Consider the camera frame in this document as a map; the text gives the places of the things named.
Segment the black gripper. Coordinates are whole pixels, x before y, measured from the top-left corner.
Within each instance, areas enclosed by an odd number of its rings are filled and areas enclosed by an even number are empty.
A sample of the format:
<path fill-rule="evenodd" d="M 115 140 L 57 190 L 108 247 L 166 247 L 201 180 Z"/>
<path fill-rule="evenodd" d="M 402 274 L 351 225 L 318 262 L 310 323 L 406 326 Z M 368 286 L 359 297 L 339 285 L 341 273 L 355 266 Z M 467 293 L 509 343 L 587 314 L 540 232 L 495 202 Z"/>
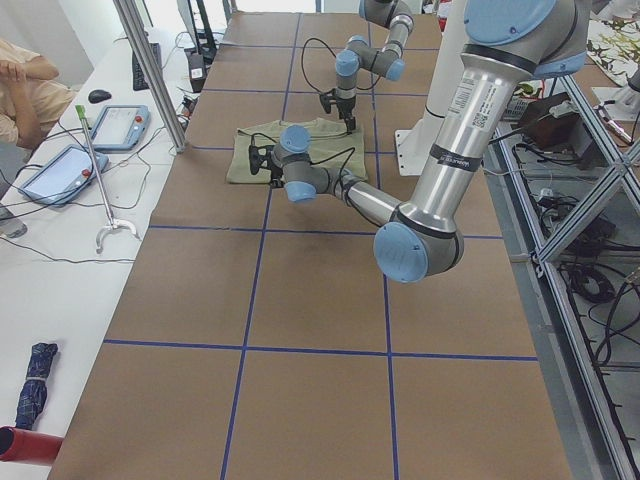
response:
<path fill-rule="evenodd" d="M 269 185 L 271 188 L 283 188 L 283 172 L 279 168 L 272 168 L 270 174 L 270 182 Z"/>
<path fill-rule="evenodd" d="M 357 128 L 356 119 L 353 114 L 353 110 L 356 106 L 356 97 L 335 97 L 334 102 L 338 110 L 339 118 L 345 122 L 347 131 L 354 132 Z"/>

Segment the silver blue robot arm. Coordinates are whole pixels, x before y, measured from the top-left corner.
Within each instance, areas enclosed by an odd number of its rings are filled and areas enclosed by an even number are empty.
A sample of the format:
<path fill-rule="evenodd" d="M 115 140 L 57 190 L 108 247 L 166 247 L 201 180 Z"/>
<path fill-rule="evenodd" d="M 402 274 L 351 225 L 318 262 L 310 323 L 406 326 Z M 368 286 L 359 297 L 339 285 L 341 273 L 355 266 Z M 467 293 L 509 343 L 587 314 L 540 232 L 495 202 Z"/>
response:
<path fill-rule="evenodd" d="M 377 265 L 400 283 L 445 272 L 461 259 L 455 213 L 516 86 L 575 73 L 586 58 L 587 1 L 465 1 L 461 7 L 444 31 L 460 51 L 439 56 L 462 71 L 434 141 L 418 150 L 424 166 L 410 199 L 400 201 L 344 167 L 313 162 L 310 134 L 300 125 L 287 127 L 269 151 L 267 165 L 282 177 L 291 201 L 331 194 L 377 226 Z"/>
<path fill-rule="evenodd" d="M 361 1 L 359 15 L 369 23 L 386 28 L 388 36 L 385 44 L 376 49 L 364 37 L 354 35 L 336 55 L 336 87 L 325 94 L 324 109 L 329 113 L 335 105 L 348 133 L 356 129 L 353 110 L 359 71 L 366 70 L 391 81 L 399 80 L 405 69 L 404 47 L 414 28 L 411 10 L 404 1 Z"/>

